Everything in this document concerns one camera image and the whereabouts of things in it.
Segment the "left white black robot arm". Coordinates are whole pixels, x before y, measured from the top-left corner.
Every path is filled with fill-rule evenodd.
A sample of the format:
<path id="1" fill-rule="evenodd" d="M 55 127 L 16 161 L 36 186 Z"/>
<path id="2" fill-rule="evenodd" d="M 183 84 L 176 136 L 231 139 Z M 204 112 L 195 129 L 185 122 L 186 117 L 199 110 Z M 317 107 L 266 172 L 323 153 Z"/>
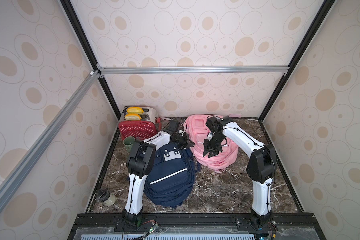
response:
<path id="1" fill-rule="evenodd" d="M 136 140 L 127 160 L 130 179 L 123 219 L 139 227 L 143 220 L 143 196 L 155 205 L 176 208 L 191 193 L 196 167 L 190 148 L 195 144 L 187 133 L 161 131 Z"/>

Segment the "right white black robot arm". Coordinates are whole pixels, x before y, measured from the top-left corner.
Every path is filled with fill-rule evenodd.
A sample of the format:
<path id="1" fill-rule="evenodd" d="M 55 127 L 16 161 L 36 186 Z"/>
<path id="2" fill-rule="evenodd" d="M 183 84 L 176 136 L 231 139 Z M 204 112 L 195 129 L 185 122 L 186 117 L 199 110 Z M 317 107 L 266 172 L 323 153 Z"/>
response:
<path id="1" fill-rule="evenodd" d="M 232 140 L 249 157 L 247 174 L 253 182 L 253 203 L 250 222 L 255 230 L 263 229 L 272 221 L 271 185 L 276 175 L 276 150 L 272 144 L 264 144 L 245 132 L 229 116 L 207 118 L 210 130 L 204 140 L 203 156 L 217 156 L 223 151 L 222 141 Z"/>

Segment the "pink backpack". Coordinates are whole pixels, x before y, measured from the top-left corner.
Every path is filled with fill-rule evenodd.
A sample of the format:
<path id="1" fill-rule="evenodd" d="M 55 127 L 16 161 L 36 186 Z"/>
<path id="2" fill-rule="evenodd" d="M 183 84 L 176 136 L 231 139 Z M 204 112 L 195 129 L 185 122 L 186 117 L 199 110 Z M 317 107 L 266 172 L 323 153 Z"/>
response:
<path id="1" fill-rule="evenodd" d="M 225 168 L 232 165 L 238 156 L 239 146 L 228 138 L 223 138 L 221 134 L 212 134 L 209 128 L 206 126 L 208 120 L 213 118 L 220 119 L 222 116 L 211 115 L 190 115 L 186 119 L 186 132 L 190 136 L 190 140 L 195 143 L 194 147 L 191 147 L 191 151 L 197 160 L 203 166 L 214 170 L 219 173 Z M 204 140 L 210 141 L 212 148 L 218 148 L 218 154 L 210 157 L 209 153 L 205 156 L 204 153 Z"/>

